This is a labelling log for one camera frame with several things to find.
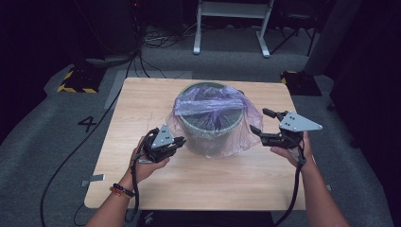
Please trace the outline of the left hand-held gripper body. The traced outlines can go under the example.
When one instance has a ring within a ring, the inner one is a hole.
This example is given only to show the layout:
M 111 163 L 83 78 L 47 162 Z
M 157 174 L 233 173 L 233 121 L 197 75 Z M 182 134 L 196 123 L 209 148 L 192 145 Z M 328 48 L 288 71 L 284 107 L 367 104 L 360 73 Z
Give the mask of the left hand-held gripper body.
M 167 124 L 150 131 L 150 136 L 145 140 L 143 147 L 147 159 L 152 163 L 159 163 L 165 158 L 173 156 L 176 149 L 175 138 Z

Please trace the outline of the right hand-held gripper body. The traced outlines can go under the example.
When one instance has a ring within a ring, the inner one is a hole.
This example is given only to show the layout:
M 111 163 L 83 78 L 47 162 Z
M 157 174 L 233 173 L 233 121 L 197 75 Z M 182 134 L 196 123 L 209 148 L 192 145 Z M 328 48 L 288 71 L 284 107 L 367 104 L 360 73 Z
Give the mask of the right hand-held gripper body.
M 279 132 L 270 140 L 271 147 L 296 148 L 304 138 L 305 131 L 319 131 L 322 125 L 294 112 L 272 113 L 279 120 Z

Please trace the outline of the green plastic bucket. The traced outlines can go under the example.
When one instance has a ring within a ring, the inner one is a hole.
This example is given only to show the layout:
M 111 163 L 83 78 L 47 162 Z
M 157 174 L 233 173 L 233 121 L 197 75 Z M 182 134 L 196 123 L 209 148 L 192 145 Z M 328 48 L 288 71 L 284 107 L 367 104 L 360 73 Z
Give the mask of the green plastic bucket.
M 227 141 L 243 121 L 242 93 L 218 82 L 197 82 L 177 96 L 174 115 L 178 118 L 191 151 L 208 158 L 222 156 Z

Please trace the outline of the purple plastic bag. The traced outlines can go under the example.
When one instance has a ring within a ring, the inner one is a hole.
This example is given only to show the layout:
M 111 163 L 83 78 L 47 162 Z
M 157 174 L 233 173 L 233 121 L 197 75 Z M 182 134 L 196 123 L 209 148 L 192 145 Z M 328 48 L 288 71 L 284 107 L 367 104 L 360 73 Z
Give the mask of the purple plastic bag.
M 176 97 L 166 123 L 187 148 L 206 158 L 225 158 L 256 146 L 251 127 L 263 116 L 244 93 L 218 82 L 188 85 Z

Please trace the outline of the person's left hand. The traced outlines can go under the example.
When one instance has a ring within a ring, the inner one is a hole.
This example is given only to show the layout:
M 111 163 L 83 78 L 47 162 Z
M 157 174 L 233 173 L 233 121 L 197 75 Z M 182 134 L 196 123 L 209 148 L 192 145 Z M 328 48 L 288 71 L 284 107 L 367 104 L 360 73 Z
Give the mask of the person's left hand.
M 154 171 L 165 167 L 170 159 L 165 158 L 163 161 L 156 163 L 156 164 L 138 164 L 137 162 L 134 162 L 133 159 L 138 152 L 138 149 L 143 141 L 143 137 L 140 138 L 140 141 L 138 142 L 138 145 L 136 148 L 132 151 L 130 162 L 128 165 L 128 168 L 123 175 L 122 179 L 119 181 L 119 184 L 122 185 L 123 187 L 133 190 L 133 182 L 132 182 L 132 175 L 131 175 L 131 167 L 135 165 L 135 174 L 136 174 L 136 181 L 140 183 L 144 179 L 148 178 Z

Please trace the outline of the person's right hand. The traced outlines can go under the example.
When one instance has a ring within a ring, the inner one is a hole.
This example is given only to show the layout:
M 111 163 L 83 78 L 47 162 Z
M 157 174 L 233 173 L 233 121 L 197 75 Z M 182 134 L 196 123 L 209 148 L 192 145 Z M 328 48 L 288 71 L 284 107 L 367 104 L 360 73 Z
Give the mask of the person's right hand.
M 301 168 L 301 172 L 303 174 L 306 174 L 310 169 L 316 167 L 307 131 L 304 132 L 304 137 L 297 148 L 284 149 L 279 147 L 271 147 L 270 151 L 283 158 L 286 158 L 295 167 L 299 165 L 300 161 L 303 161 L 304 164 Z

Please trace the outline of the yellow black striped base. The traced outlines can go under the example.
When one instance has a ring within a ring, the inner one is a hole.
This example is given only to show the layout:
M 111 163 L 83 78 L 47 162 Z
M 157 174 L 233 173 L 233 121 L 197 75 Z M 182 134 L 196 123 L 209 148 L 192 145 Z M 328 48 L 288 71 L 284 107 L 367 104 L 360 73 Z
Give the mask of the yellow black striped base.
M 313 76 L 305 72 L 284 71 L 281 82 L 288 87 L 292 96 L 321 96 L 322 92 Z
M 61 82 L 58 92 L 97 94 L 105 73 L 105 68 L 72 67 Z

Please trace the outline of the grey tape piece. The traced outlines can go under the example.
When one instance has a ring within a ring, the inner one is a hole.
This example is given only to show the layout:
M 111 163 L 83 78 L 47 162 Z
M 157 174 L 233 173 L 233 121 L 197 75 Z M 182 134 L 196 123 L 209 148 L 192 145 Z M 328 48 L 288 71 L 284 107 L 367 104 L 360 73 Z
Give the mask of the grey tape piece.
M 81 187 L 89 186 L 92 182 L 99 182 L 105 180 L 105 174 L 98 174 L 91 176 L 88 180 L 82 180 L 80 183 Z

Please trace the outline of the black stool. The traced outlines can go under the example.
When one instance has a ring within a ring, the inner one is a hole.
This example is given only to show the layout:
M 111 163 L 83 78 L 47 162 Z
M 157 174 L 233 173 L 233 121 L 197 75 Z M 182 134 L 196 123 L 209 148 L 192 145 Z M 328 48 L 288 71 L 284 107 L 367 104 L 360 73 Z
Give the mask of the black stool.
M 143 211 L 137 227 L 274 227 L 270 212 Z

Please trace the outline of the black folding stand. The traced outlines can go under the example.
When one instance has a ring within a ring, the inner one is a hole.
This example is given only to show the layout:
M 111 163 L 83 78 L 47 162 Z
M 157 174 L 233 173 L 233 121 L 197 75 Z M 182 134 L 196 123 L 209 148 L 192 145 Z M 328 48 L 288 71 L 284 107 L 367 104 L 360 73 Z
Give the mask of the black folding stand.
M 277 27 L 279 28 L 284 40 L 276 45 L 271 54 L 282 47 L 291 37 L 298 34 L 301 29 L 303 29 L 306 35 L 310 39 L 310 43 L 307 49 L 306 55 L 311 54 L 312 45 L 314 44 L 315 37 L 318 31 L 318 15 L 301 15 L 301 14 L 282 14 L 277 22 Z M 291 28 L 292 32 L 289 35 L 284 34 L 284 28 Z

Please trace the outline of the white metal stand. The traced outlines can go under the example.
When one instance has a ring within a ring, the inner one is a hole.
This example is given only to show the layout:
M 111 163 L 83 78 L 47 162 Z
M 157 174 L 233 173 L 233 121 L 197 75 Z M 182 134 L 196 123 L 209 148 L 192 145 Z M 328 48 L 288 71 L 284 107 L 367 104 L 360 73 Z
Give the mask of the white metal stand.
M 265 32 L 275 0 L 267 0 L 264 4 L 211 2 L 199 0 L 197 6 L 197 28 L 193 46 L 193 53 L 199 55 L 201 52 L 201 20 L 203 17 L 231 17 L 246 19 L 262 19 L 263 23 L 255 32 L 262 56 L 268 58 L 270 51 L 265 42 Z

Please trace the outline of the black equipment stand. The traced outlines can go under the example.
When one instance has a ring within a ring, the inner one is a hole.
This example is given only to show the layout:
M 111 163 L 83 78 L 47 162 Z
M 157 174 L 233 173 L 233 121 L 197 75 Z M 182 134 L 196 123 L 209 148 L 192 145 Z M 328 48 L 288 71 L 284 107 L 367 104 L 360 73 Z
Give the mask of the black equipment stand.
M 134 0 L 73 0 L 106 55 L 135 58 L 141 25 Z

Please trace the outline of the grey post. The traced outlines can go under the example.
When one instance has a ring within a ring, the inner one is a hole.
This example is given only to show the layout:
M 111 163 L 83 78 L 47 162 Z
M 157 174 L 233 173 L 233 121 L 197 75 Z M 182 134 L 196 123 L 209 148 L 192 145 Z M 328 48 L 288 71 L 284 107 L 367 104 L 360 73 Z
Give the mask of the grey post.
M 361 2 L 362 0 L 336 0 L 321 36 L 305 64 L 305 73 L 310 76 L 324 74 L 352 24 Z

